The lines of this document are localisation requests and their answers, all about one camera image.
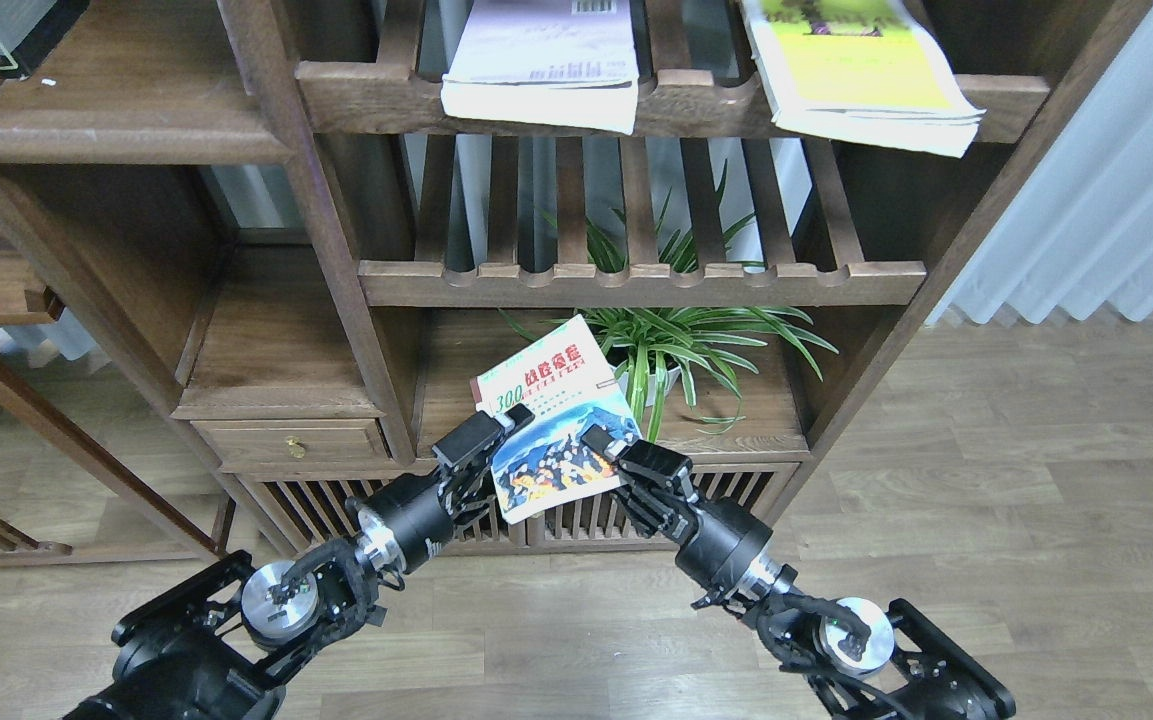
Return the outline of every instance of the spider plant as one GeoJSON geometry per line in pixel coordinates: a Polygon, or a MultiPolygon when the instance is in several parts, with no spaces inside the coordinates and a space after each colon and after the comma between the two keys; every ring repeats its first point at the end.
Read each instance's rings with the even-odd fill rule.
{"type": "MultiPolygon", "coordinates": [[[[728,168],[724,167],[718,181],[717,196],[722,202],[728,187],[728,168]]],[[[660,209],[655,220],[655,235],[663,237],[664,217],[672,192],[660,209]]],[[[625,213],[616,210],[617,218],[625,224],[625,213]]],[[[545,213],[550,224],[556,220],[545,213]]],[[[723,245],[730,249],[732,238],[741,228],[748,227],[754,213],[745,215],[723,228],[723,245]]],[[[586,242],[589,258],[598,270],[613,273],[625,268],[626,254],[611,233],[600,228],[586,218],[586,242]]],[[[660,261],[669,264],[678,273],[699,269],[696,242],[691,228],[676,228],[660,247],[660,261]]],[[[762,261],[743,261],[746,267],[762,267],[762,261]]],[[[669,369],[680,369],[684,400],[687,406],[696,406],[696,374],[708,375],[719,387],[736,396],[736,414],[726,418],[699,418],[701,423],[717,425],[713,433],[723,433],[744,419],[740,377],[737,369],[758,373],[741,347],[763,347],[767,342],[755,336],[774,336],[790,343],[800,352],[806,363],[820,378],[820,366],[809,346],[838,352],[831,343],[813,333],[801,324],[812,324],[812,318],[797,307],[589,307],[576,309],[585,315],[594,337],[598,340],[603,355],[616,365],[616,377],[627,375],[626,400],[640,428],[646,428],[646,438],[655,441],[664,415],[664,389],[669,369]],[[657,398],[648,418],[648,397],[657,398]]],[[[536,336],[521,328],[502,310],[506,322],[527,340],[536,336]]]]}

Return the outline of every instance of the white book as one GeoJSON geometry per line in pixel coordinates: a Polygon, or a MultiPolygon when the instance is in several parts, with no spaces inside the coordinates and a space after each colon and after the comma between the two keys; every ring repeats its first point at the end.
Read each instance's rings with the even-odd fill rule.
{"type": "Polygon", "coordinates": [[[628,135],[638,78],[628,0],[476,0],[443,111],[628,135]]]}
{"type": "Polygon", "coordinates": [[[595,423],[621,441],[641,434],[585,316],[575,315],[470,387],[476,410],[495,415],[521,402],[536,417],[492,457],[508,524],[621,486],[616,468],[580,441],[595,423]]]}
{"type": "Polygon", "coordinates": [[[984,111],[900,0],[741,0],[773,122],[960,158],[984,111]]]}

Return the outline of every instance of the yellow book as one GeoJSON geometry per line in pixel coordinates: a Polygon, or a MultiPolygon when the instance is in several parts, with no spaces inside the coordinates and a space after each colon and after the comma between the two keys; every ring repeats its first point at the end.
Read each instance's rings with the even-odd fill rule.
{"type": "Polygon", "coordinates": [[[743,0],[773,121],[791,132],[962,156],[982,111],[899,0],[743,0]]]}

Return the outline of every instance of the slatted shelf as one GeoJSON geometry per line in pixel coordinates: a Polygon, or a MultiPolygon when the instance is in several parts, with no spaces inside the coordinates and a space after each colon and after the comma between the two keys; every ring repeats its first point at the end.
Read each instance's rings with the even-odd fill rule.
{"type": "Polygon", "coordinates": [[[767,140],[745,140],[746,168],[766,269],[728,261],[723,247],[708,143],[681,141],[691,227],[699,269],[678,273],[657,260],[651,188],[645,141],[623,138],[621,183],[626,209],[628,264],[604,273],[585,249],[585,178],[581,138],[559,138],[557,153],[558,228],[556,263],[529,270],[518,263],[517,138],[492,140],[488,252],[484,263],[458,268],[467,256],[449,237],[454,142],[430,136],[424,193],[412,261],[364,260],[357,272],[374,306],[457,307],[686,307],[748,305],[902,305],[927,275],[915,261],[869,261],[851,222],[831,143],[805,138],[815,190],[796,224],[787,227],[773,152],[767,140]]]}
{"type": "MultiPolygon", "coordinates": [[[[438,78],[421,76],[424,1],[391,3],[380,22],[375,63],[302,61],[296,68],[301,93],[316,132],[476,133],[476,135],[595,135],[588,128],[503,123],[449,118],[439,99],[438,78]]],[[[639,82],[635,136],[786,137],[773,126],[762,81],[748,63],[734,83],[691,67],[676,0],[646,3],[646,31],[654,69],[639,82]]],[[[733,22],[737,58],[748,53],[739,20],[733,22]]],[[[969,102],[986,108],[978,141],[1015,142],[1041,108],[1050,88],[1038,76],[960,74],[955,76],[969,102]]]]}
{"type": "Polygon", "coordinates": [[[92,0],[42,68],[0,85],[0,163],[276,163],[208,0],[92,0]]]}

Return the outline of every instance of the laminate flooring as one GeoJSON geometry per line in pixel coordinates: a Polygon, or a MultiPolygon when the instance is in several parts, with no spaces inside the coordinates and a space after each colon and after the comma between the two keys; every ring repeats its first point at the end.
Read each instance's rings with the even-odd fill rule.
{"type": "MultiPolygon", "coordinates": [[[[115,453],[142,474],[159,462],[179,495],[204,487],[116,378],[63,375],[42,384],[115,453]]],[[[68,477],[40,444],[0,419],[0,502],[40,512],[37,537],[96,539],[78,507],[3,480],[68,477]]],[[[1020,717],[1153,719],[1153,323],[925,329],[773,553],[815,594],[909,598],[1020,717]]],[[[111,625],[199,567],[0,570],[0,719],[59,717],[108,683],[111,625]]],[[[297,676],[279,717],[826,717],[749,630],[692,612],[698,594],[666,552],[438,558],[385,593],[384,628],[297,676]]]]}

